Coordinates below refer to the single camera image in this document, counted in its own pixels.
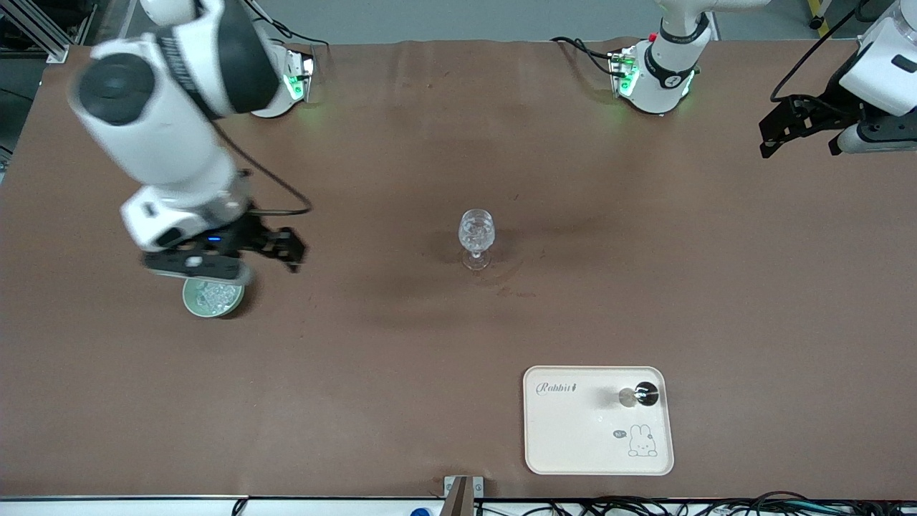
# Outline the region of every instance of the rabbit illustration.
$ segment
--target rabbit illustration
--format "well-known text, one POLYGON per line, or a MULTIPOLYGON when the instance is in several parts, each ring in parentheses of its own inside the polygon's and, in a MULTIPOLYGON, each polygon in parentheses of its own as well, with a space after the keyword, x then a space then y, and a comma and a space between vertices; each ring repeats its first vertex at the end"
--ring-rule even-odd
POLYGON ((627 452, 632 457, 655 457, 656 440, 649 432, 649 425, 634 425, 631 427, 631 449, 627 452))

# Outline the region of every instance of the glass base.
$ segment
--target glass base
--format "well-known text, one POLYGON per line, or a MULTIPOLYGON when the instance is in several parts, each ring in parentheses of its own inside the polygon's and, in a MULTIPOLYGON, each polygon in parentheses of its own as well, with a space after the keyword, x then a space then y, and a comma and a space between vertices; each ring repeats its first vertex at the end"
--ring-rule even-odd
POLYGON ((476 258, 470 252, 465 252, 461 257, 461 262, 472 271, 480 271, 491 263, 491 254, 485 251, 476 258))

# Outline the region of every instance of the wire bundle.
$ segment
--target wire bundle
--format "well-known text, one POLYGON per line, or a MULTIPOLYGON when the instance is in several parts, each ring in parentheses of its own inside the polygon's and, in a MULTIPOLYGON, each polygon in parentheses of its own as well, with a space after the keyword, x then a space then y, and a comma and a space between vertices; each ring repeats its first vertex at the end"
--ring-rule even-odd
MULTIPOLYGON (((535 508, 522 514, 532 516, 541 512, 549 512, 550 516, 574 516, 560 506, 560 503, 576 503, 581 511, 577 516, 608 516, 613 511, 623 511, 633 516, 689 516, 690 505, 699 505, 703 502, 647 499, 641 497, 609 496, 596 499, 569 499, 550 500, 544 507, 535 508), (672 514, 663 503, 679 503, 678 509, 672 514)), ((783 516, 904 516, 903 509, 917 508, 917 502, 909 501, 872 501, 872 500, 830 500, 819 501, 806 499, 798 493, 789 491, 771 491, 755 499, 718 499, 709 502, 710 505, 691 516, 711 516, 712 513, 723 513, 726 516, 765 516, 765 514, 780 514, 783 516)), ((497 516, 511 516, 500 510, 484 507, 479 504, 478 515, 484 512, 497 516)))
POLYGON ((619 78, 624 77, 623 73, 612 72, 606 66, 602 66, 602 64, 596 58, 608 61, 608 54, 597 52, 595 50, 590 49, 589 47, 586 46, 586 43, 582 39, 579 39, 579 38, 570 39, 565 36, 557 36, 556 38, 551 38, 551 41, 554 41, 555 43, 569 43, 570 45, 573 45, 574 49, 579 50, 580 52, 583 52, 584 54, 586 54, 586 56, 589 57, 590 61, 592 61, 592 64, 594 64, 595 67, 598 68, 599 70, 602 70, 603 73, 611 75, 612 77, 619 77, 619 78))
POLYGON ((267 19, 266 17, 257 17, 257 18, 255 18, 255 19, 253 19, 252 21, 253 21, 253 22, 263 21, 263 22, 268 23, 268 24, 271 25, 272 27, 276 28, 276 29, 277 29, 277 32, 280 32, 281 35, 284 36, 284 37, 287 38, 287 39, 292 39, 292 38, 304 39, 304 40, 306 40, 306 41, 311 41, 311 42, 313 42, 313 43, 318 43, 318 44, 321 44, 321 45, 325 45, 325 46, 328 47, 328 48, 331 48, 331 43, 328 43, 328 42, 325 41, 324 39, 308 38, 308 37, 306 37, 306 36, 303 36, 302 34, 299 34, 298 32, 293 32, 292 29, 288 28, 287 26, 283 25, 283 23, 281 23, 281 22, 279 22, 279 21, 277 21, 277 20, 275 20, 275 19, 274 19, 274 20, 269 20, 269 19, 267 19))

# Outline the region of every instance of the cable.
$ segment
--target cable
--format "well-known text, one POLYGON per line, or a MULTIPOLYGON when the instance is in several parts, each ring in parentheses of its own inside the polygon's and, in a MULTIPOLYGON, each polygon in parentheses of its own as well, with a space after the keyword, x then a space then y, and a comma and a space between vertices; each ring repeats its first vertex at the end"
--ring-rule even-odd
POLYGON ((582 39, 579 39, 579 38, 570 39, 570 38, 567 38, 566 36, 557 36, 556 38, 551 38, 551 41, 554 41, 555 43, 569 43, 570 45, 573 45, 574 49, 579 50, 580 52, 583 52, 584 54, 586 54, 586 56, 589 57, 590 61, 592 61, 592 64, 594 64, 595 67, 598 68, 599 70, 602 70, 604 73, 611 75, 612 77, 618 77, 618 78, 624 77, 623 73, 612 72, 611 70, 608 70, 606 67, 602 66, 602 64, 598 62, 595 58, 598 57, 598 58, 605 59, 607 61, 608 54, 603 54, 601 52, 597 52, 595 50, 590 49, 589 47, 586 46, 586 43, 583 42, 582 39))
POLYGON ((252 166, 254 166, 259 171, 267 175, 274 183, 282 186, 284 190, 286 190, 287 192, 290 192, 290 194, 292 194, 301 203, 303 203, 303 207, 299 209, 252 209, 249 213, 251 213, 252 215, 258 215, 262 217, 287 217, 291 215, 303 215, 303 213, 308 213, 312 211, 312 202, 310 202, 309 199, 306 196, 304 196, 299 190, 290 186, 289 183, 287 183, 286 181, 283 181, 277 174, 268 170, 267 167, 265 167, 261 163, 258 163, 258 161, 255 160, 255 158, 252 158, 247 152, 240 149, 239 146, 236 145, 236 143, 231 138, 229 138, 229 136, 215 123, 211 122, 210 125, 214 127, 216 134, 220 135, 220 138, 222 138, 223 141, 225 141, 226 144, 229 145, 229 147, 232 148, 233 151, 235 151, 238 155, 245 158, 245 161, 251 163, 252 166))
POLYGON ((478 503, 478 504, 476 504, 476 505, 477 505, 477 510, 478 510, 479 512, 483 510, 483 511, 485 511, 485 512, 490 512, 490 513, 492 513, 492 514, 496 514, 497 516, 510 516, 509 514, 507 514, 507 513, 505 513, 505 512, 501 512, 501 511, 496 510, 496 509, 491 509, 490 507, 484 507, 484 504, 483 504, 483 503, 478 503))
POLYGON ((607 514, 610 510, 625 510, 635 516, 671 516, 668 510, 659 504, 658 501, 640 497, 600 497, 580 502, 580 505, 589 505, 593 514, 596 513, 596 509, 601 509, 600 515, 607 514), (659 509, 660 514, 654 513, 647 505, 659 509))
POLYGON ((296 38, 299 38, 299 39, 305 39, 306 41, 312 41, 313 43, 321 43, 322 45, 325 45, 326 47, 331 48, 331 43, 328 43, 328 42, 325 41, 324 39, 308 38, 308 37, 306 37, 306 36, 303 36, 302 34, 299 34, 299 33, 297 33, 297 32, 293 32, 289 27, 283 25, 283 23, 281 23, 281 22, 279 22, 279 21, 277 21, 277 20, 274 20, 274 21, 271 23, 271 21, 268 20, 266 17, 259 16, 259 17, 255 18, 255 19, 251 20, 251 21, 252 21, 252 22, 263 21, 263 22, 267 23, 268 25, 270 25, 270 26, 276 28, 277 31, 280 32, 281 35, 284 36, 285 38, 293 38, 293 37, 296 37, 296 38))
POLYGON ((13 96, 18 96, 19 98, 21 98, 21 99, 23 99, 23 100, 27 100, 27 101, 29 101, 29 102, 35 102, 35 99, 32 98, 32 97, 30 97, 30 96, 25 96, 25 95, 22 95, 22 94, 18 94, 18 93, 16 93, 15 91, 7 90, 6 88, 0 88, 0 92, 8 93, 8 94, 13 95, 13 96))
POLYGON ((854 7, 854 17, 856 18, 856 21, 860 21, 863 23, 872 23, 878 20, 878 17, 882 16, 881 13, 871 16, 871 17, 864 15, 863 6, 865 6, 867 2, 868 0, 856 2, 856 7, 854 7))
POLYGON ((785 503, 788 503, 793 506, 799 506, 801 509, 804 509, 808 512, 818 512, 819 514, 849 514, 839 509, 834 509, 825 505, 818 503, 813 503, 808 500, 798 500, 798 499, 789 499, 785 503))
POLYGON ((532 516, 532 514, 537 514, 545 510, 550 510, 553 513, 554 507, 551 505, 548 505, 547 507, 539 507, 537 509, 527 510, 526 512, 522 513, 522 516, 532 516))
MULTIPOLYGON (((834 27, 831 27, 831 30, 828 30, 827 32, 825 32, 825 33, 824 33, 824 36, 821 36, 820 38, 818 38, 818 41, 815 41, 815 44, 812 45, 812 47, 809 48, 804 54, 802 54, 802 57, 796 62, 796 64, 793 65, 793 67, 792 67, 792 68, 790 69, 790 71, 783 77, 783 79, 780 79, 780 82, 777 83, 777 86, 774 88, 774 91, 772 91, 772 92, 770 93, 770 101, 771 101, 771 102, 777 102, 777 103, 779 103, 779 102, 782 101, 783 99, 787 98, 787 97, 785 97, 785 96, 777 96, 777 94, 780 93, 780 90, 783 89, 783 86, 785 86, 786 83, 788 83, 788 82, 790 81, 790 79, 793 77, 793 75, 795 75, 796 72, 802 67, 802 65, 803 65, 806 61, 808 61, 810 57, 812 57, 812 55, 815 53, 816 50, 819 49, 819 47, 821 47, 829 38, 831 38, 831 37, 833 36, 833 34, 834 34, 835 32, 837 32, 837 30, 838 30, 839 28, 843 27, 844 24, 845 24, 848 20, 850 20, 851 17, 853 17, 853 16, 856 14, 856 11, 857 11, 859 8, 861 8, 863 5, 867 4, 868 2, 869 2, 869 0, 859 0, 859 1, 856 3, 856 7, 854 7, 853 9, 851 9, 850 12, 846 14, 846 16, 844 16, 843 18, 841 18, 841 21, 838 22, 837 25, 835 25, 834 27)), ((802 98, 804 98, 804 99, 806 99, 806 100, 809 100, 809 101, 811 101, 811 102, 813 102, 813 103, 815 103, 815 104, 819 104, 819 105, 821 105, 822 107, 826 107, 826 108, 832 110, 833 112, 835 112, 835 113, 837 113, 837 114, 846 115, 846 113, 845 113, 843 110, 838 109, 837 107, 834 107, 834 106, 828 104, 827 102, 824 102, 822 99, 820 99, 820 98, 818 98, 818 97, 816 97, 816 96, 812 96, 812 95, 799 95, 799 96, 802 97, 802 98)))
POLYGON ((573 516, 572 514, 569 513, 568 510, 564 509, 563 507, 560 507, 560 505, 558 505, 554 501, 548 502, 547 505, 551 506, 551 509, 554 510, 555 514, 559 514, 560 516, 573 516))
POLYGON ((243 510, 245 510, 245 506, 248 504, 248 498, 237 499, 235 505, 232 506, 232 512, 230 513, 230 516, 238 516, 242 513, 243 510))

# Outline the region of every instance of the wine glass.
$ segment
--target wine glass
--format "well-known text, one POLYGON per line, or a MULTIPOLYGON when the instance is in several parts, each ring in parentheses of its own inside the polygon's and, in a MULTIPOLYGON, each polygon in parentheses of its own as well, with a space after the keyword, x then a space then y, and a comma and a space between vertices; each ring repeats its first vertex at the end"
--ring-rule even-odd
POLYGON ((493 217, 483 209, 470 209, 461 217, 458 225, 458 241, 467 252, 461 262, 472 271, 480 271, 491 262, 487 252, 493 245, 496 230, 493 217))

